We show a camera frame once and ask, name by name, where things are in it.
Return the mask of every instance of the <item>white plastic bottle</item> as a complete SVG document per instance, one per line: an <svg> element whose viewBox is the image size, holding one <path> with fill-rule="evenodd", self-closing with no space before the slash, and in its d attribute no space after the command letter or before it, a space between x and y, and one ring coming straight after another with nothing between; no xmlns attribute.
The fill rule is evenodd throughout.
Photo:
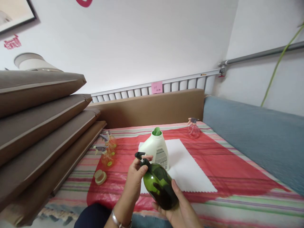
<svg viewBox="0 0 304 228"><path fill-rule="evenodd" d="M153 160L150 163L160 164L166 171L169 170L168 149L159 127L151 132L151 136L139 148L139 152L153 155Z"/></svg>

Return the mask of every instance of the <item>red plastic sheet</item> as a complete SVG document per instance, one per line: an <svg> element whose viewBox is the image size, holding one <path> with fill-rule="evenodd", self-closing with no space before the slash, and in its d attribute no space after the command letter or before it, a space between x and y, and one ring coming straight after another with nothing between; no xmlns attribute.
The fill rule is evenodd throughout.
<svg viewBox="0 0 304 228"><path fill-rule="evenodd" d="M218 190L217 193L184 192L190 202L204 203L217 197L232 195L263 195L274 188L289 191L204 133L197 139L191 139L187 136L187 128L180 128L163 131L163 135L165 140L180 139ZM95 179L92 179L87 195L88 205L98 202L108 208L114 207L124 190L128 168L135 158L139 143L146 141L149 136L150 134L117 139L113 157L115 164L105 167L99 161L96 170L106 171L107 180L98 186ZM141 194L135 211L153 210L153 201L149 194Z"/></svg>

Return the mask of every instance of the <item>green bottle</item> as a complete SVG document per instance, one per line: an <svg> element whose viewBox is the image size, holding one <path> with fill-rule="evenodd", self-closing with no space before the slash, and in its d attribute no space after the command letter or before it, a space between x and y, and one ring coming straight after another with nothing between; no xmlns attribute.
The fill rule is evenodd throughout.
<svg viewBox="0 0 304 228"><path fill-rule="evenodd" d="M148 171L143 176L143 182L147 191L164 210L170 210L178 203L171 180L172 178L160 164L151 164L146 158L142 158L145 153L137 152L135 157L140 160L140 166L148 166Z"/></svg>

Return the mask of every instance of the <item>green cable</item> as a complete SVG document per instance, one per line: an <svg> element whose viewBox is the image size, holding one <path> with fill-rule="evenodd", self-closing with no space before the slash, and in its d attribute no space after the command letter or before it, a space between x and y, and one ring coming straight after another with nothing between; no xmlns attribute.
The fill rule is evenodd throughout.
<svg viewBox="0 0 304 228"><path fill-rule="evenodd" d="M303 25L301 26L301 28L299 29L299 31L298 31L298 32L295 34L295 36L292 38L292 40L287 44L287 46L286 46L286 47L284 48L284 50L282 51L281 56L280 56L278 62L276 63L275 69L273 70L273 73L272 73L272 76L271 76L271 79L270 79L268 88L267 88L267 90L266 90L264 99L263 99L263 101L262 101L261 107L263 107L263 105L264 105L264 102L265 102L265 100L266 100L266 98L267 98L268 91L269 91L270 86L271 86L271 84L272 84L273 78L275 77L276 69L278 68L279 63L280 63L280 61L281 61L283 55L285 54L285 51L287 50L287 48L289 47L289 45L294 41L294 39L297 37L297 35L301 32L301 30L302 30L303 28L304 28L304 23L303 23Z"/></svg>

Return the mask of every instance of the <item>white cloth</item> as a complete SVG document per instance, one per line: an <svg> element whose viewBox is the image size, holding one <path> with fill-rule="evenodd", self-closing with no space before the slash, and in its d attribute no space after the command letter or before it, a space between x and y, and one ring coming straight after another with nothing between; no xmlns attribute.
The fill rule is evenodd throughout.
<svg viewBox="0 0 304 228"><path fill-rule="evenodd" d="M204 171L179 139L166 140L169 154L169 175L184 192L217 192ZM142 179L140 193L148 193Z"/></svg>

